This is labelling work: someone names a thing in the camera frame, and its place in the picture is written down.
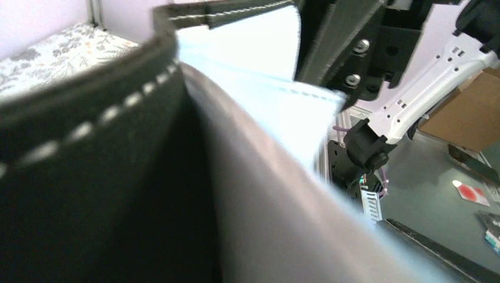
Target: light blue fabric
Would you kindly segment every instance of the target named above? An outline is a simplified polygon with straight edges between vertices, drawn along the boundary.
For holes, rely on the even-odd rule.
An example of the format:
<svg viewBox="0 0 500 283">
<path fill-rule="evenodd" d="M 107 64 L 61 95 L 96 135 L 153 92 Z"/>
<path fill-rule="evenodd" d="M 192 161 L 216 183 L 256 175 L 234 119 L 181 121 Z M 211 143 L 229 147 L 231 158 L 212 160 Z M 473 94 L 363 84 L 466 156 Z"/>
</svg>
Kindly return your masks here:
<svg viewBox="0 0 500 283">
<path fill-rule="evenodd" d="M 294 6 L 177 34 L 181 61 L 219 84 L 286 150 L 313 168 L 344 96 L 293 82 L 300 34 Z"/>
</svg>

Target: black plastic part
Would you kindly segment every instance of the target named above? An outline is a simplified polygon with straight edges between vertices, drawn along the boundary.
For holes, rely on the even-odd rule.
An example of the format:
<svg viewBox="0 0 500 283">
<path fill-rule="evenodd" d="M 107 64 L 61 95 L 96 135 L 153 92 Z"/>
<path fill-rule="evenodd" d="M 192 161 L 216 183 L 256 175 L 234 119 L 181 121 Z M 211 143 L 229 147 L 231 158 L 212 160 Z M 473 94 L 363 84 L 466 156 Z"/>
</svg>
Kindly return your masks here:
<svg viewBox="0 0 500 283">
<path fill-rule="evenodd" d="M 362 120 L 347 132 L 344 143 L 351 161 L 371 175 L 387 163 L 388 153 L 396 147 L 395 144 L 387 144 L 386 140 L 368 126 L 368 120 Z"/>
<path fill-rule="evenodd" d="M 408 11 L 398 11 L 375 0 L 307 1 L 296 80 L 345 92 L 344 109 L 358 99 L 375 100 L 384 80 L 390 88 L 399 84 L 432 5 L 458 3 L 413 1 Z M 353 49 L 362 39 L 370 48 L 358 54 Z M 355 86 L 345 83 L 352 74 L 361 78 Z"/>
<path fill-rule="evenodd" d="M 359 180 L 364 174 L 364 170 L 351 161 L 346 148 L 333 140 L 328 142 L 328 162 L 330 179 L 338 184 L 340 189 L 351 186 L 352 181 Z"/>
<path fill-rule="evenodd" d="M 481 51 L 500 58 L 500 0 L 471 0 L 456 21 L 455 35 L 461 32 L 483 43 Z"/>
<path fill-rule="evenodd" d="M 366 177 L 366 182 L 363 184 L 365 188 L 361 188 L 360 179 L 354 180 L 351 185 L 347 188 L 347 194 L 352 199 L 356 199 L 361 201 L 361 191 L 364 190 L 366 192 L 380 193 L 384 187 L 382 182 L 380 181 L 377 175 L 371 175 Z"/>
<path fill-rule="evenodd" d="M 417 133 L 417 129 L 419 127 L 419 123 L 422 118 L 418 119 L 417 122 L 413 123 L 413 125 L 406 131 L 406 135 L 408 136 L 408 139 L 413 140 L 415 137 L 415 134 Z"/>
<path fill-rule="evenodd" d="M 327 78 L 332 77 L 332 79 L 327 82 L 327 88 L 340 90 L 349 94 L 344 105 L 344 109 L 353 106 L 364 93 L 368 92 L 367 87 L 369 87 L 369 85 L 376 86 L 377 91 L 375 93 L 375 97 L 378 95 L 378 90 L 380 89 L 383 80 L 380 76 L 378 76 L 375 77 L 375 80 L 378 80 L 374 81 L 372 79 L 373 77 L 369 76 L 368 71 L 370 64 L 376 59 L 374 56 L 376 52 L 374 46 L 377 44 L 377 36 L 381 35 L 379 34 L 379 29 L 384 11 L 385 9 L 377 10 L 354 40 L 355 42 L 367 40 L 370 42 L 371 48 L 362 54 L 352 51 L 351 55 L 346 60 L 345 64 L 340 67 L 340 69 L 331 70 L 331 72 L 336 72 L 335 75 L 327 74 Z M 346 84 L 346 78 L 352 74 L 357 74 L 361 77 L 358 85 L 350 86 Z"/>
</svg>

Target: gray floor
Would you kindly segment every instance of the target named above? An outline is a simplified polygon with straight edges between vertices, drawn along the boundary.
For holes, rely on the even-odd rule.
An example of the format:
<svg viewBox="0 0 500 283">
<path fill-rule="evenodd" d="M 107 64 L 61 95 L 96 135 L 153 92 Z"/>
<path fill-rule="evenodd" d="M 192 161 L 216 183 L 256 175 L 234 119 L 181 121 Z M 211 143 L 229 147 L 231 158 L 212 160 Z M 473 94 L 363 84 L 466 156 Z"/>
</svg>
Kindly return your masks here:
<svg viewBox="0 0 500 283">
<path fill-rule="evenodd" d="M 483 150 L 483 154 L 488 159 L 491 167 L 496 171 L 500 171 L 500 141 Z"/>
<path fill-rule="evenodd" d="M 395 219 L 500 273 L 500 256 L 485 242 L 485 228 L 476 216 L 478 210 L 500 214 L 500 208 L 486 189 L 490 207 L 460 197 L 453 180 L 483 184 L 451 161 L 444 143 L 419 134 L 414 141 L 404 138 L 390 154 L 387 174 L 389 195 L 381 200 L 384 218 Z"/>
</svg>

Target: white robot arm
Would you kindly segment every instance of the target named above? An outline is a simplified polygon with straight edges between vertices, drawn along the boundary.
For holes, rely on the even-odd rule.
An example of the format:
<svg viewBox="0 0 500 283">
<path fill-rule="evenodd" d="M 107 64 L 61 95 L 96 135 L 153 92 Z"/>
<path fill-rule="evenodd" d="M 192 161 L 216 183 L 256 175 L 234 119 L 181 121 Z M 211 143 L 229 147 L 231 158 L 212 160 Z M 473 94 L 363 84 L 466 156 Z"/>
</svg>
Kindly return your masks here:
<svg viewBox="0 0 500 283">
<path fill-rule="evenodd" d="M 368 125 L 387 144 L 396 144 L 422 115 L 469 77 L 498 61 L 494 51 L 482 52 L 475 38 L 450 34 L 448 43 L 433 61 L 398 95 L 368 117 Z"/>
</svg>

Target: purple cable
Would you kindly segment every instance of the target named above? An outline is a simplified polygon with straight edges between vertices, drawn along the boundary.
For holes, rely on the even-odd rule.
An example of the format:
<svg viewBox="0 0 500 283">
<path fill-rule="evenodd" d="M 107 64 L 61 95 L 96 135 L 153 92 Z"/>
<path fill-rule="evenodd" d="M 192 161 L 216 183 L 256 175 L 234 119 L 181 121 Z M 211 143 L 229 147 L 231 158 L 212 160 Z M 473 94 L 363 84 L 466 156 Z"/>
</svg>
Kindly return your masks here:
<svg viewBox="0 0 500 283">
<path fill-rule="evenodd" d="M 349 131 L 349 129 L 345 129 L 345 128 L 342 128 L 342 127 L 339 127 L 339 126 L 333 126 L 333 129 L 335 131 Z"/>
<path fill-rule="evenodd" d="M 386 171 L 382 167 L 379 169 L 379 171 L 382 175 L 382 183 L 384 184 L 384 189 L 379 193 L 379 196 L 382 197 L 387 193 L 387 175 Z"/>
</svg>

